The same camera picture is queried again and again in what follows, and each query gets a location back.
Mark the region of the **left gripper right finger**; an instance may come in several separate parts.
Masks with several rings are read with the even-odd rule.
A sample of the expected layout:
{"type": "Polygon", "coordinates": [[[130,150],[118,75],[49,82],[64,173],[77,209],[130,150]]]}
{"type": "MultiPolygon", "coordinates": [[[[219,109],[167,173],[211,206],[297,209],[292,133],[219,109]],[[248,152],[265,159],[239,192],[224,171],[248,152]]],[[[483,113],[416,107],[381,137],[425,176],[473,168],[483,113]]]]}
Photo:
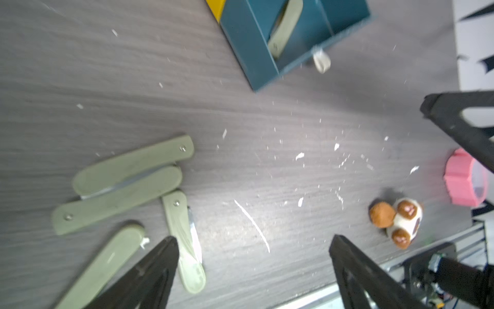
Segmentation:
{"type": "Polygon", "coordinates": [[[336,234],[329,247],[345,308],[425,308],[348,238],[336,234]]]}

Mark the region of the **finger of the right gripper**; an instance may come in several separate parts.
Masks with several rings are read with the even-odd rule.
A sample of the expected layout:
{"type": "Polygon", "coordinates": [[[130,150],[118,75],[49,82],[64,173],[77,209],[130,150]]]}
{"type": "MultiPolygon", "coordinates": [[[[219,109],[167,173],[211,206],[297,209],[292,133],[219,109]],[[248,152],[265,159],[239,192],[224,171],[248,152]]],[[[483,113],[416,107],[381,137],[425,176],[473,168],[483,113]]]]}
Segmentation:
{"type": "Polygon", "coordinates": [[[487,170],[493,172],[493,126],[474,127],[461,116],[467,108],[492,108],[493,91],[433,93],[420,107],[424,118],[457,142],[487,170]]]}

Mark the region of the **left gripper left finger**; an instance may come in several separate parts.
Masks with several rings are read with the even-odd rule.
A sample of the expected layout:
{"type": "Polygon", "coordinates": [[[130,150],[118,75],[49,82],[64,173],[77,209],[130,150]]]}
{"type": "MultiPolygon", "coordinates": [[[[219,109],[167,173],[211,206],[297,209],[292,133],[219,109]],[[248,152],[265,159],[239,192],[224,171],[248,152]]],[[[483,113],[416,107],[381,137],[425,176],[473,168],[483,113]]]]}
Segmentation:
{"type": "Polygon", "coordinates": [[[178,241],[168,236],[86,307],[166,308],[178,260],[178,241]]]}

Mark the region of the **olive folding knife lowest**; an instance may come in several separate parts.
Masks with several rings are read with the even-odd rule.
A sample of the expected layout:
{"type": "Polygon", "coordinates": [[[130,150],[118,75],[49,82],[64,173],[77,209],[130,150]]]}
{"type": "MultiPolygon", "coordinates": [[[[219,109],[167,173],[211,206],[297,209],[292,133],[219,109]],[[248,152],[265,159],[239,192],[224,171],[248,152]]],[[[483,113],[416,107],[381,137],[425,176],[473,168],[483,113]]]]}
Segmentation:
{"type": "Polygon", "coordinates": [[[147,243],[145,235],[145,229],[138,224],[121,228],[82,271],[55,307],[84,308],[90,304],[141,244],[147,243]]]}

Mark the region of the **olive folding knife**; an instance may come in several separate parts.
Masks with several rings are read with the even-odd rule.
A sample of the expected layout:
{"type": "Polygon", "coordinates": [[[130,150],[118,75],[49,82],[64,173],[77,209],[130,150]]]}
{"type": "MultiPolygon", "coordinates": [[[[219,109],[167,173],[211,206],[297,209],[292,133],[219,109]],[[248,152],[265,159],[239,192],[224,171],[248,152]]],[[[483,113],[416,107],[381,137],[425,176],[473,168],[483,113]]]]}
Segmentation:
{"type": "Polygon", "coordinates": [[[278,60],[285,50],[301,17],[303,7],[302,0],[289,0],[283,6],[268,40],[268,49],[275,60],[278,60]]]}
{"type": "Polygon", "coordinates": [[[178,166],[164,167],[122,189],[55,208],[51,222],[58,236],[74,233],[101,220],[129,211],[175,189],[183,180],[178,166]]]}
{"type": "Polygon", "coordinates": [[[175,190],[161,197],[168,230],[179,247],[178,270],[184,289],[202,292],[207,283],[198,233],[185,193],[175,190]]]}
{"type": "Polygon", "coordinates": [[[80,196],[90,196],[144,172],[192,158],[194,144],[188,135],[159,142],[85,167],[72,180],[80,196]]]}

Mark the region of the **yellow teal drawer cabinet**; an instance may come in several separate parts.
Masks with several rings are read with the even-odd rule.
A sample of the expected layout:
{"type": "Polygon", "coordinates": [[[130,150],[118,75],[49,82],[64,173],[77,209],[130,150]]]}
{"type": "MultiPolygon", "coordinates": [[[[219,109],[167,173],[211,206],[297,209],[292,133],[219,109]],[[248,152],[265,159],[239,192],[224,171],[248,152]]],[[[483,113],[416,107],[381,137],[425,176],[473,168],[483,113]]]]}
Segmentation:
{"type": "Polygon", "coordinates": [[[226,0],[206,0],[206,2],[217,23],[220,24],[226,0]]]}

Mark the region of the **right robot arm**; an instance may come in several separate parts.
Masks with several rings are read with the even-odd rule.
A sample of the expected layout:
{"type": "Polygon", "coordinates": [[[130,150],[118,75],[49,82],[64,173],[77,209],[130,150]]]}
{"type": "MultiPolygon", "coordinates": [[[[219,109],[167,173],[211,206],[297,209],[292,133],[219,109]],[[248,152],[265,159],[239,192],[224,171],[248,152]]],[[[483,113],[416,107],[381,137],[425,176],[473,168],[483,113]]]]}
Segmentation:
{"type": "MultiPolygon", "coordinates": [[[[424,118],[493,172],[493,128],[474,127],[461,116],[467,108],[492,107],[493,91],[471,91],[427,95],[420,110],[424,118]]],[[[493,308],[492,265],[479,270],[443,257],[432,269],[436,282],[446,292],[478,308],[493,308]]]]}

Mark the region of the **pink alarm clock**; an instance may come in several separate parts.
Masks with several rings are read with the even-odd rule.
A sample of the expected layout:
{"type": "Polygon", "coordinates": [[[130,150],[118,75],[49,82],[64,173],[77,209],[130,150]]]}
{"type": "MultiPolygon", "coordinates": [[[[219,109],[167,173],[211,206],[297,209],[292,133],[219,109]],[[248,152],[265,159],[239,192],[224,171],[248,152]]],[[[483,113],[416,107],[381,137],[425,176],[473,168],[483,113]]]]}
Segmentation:
{"type": "Polygon", "coordinates": [[[443,176],[453,204],[478,207],[488,193],[488,170],[463,148],[447,160],[443,176]]]}

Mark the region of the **brown white plush toy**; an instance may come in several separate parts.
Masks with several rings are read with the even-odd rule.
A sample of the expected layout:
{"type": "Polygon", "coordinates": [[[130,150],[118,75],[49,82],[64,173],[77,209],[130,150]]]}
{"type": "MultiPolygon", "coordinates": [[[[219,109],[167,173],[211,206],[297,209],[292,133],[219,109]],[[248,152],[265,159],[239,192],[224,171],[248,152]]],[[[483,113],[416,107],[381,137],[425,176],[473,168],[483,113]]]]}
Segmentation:
{"type": "Polygon", "coordinates": [[[393,205],[377,202],[369,210],[373,225],[385,229],[393,244],[401,250],[408,249],[416,238],[423,215],[423,206],[410,198],[398,199],[393,205]]]}

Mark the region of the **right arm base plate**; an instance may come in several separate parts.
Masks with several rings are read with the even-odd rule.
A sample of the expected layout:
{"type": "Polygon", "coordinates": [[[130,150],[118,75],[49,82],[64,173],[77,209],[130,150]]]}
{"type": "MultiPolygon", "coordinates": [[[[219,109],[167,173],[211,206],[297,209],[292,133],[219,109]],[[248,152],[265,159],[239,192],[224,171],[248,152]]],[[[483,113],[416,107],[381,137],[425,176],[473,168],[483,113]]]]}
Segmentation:
{"type": "Polygon", "coordinates": [[[432,296],[435,288],[433,270],[429,269],[429,264],[434,255],[447,258],[457,258],[457,248],[452,242],[442,243],[435,247],[429,248],[403,263],[405,289],[415,298],[422,300],[432,296]]]}

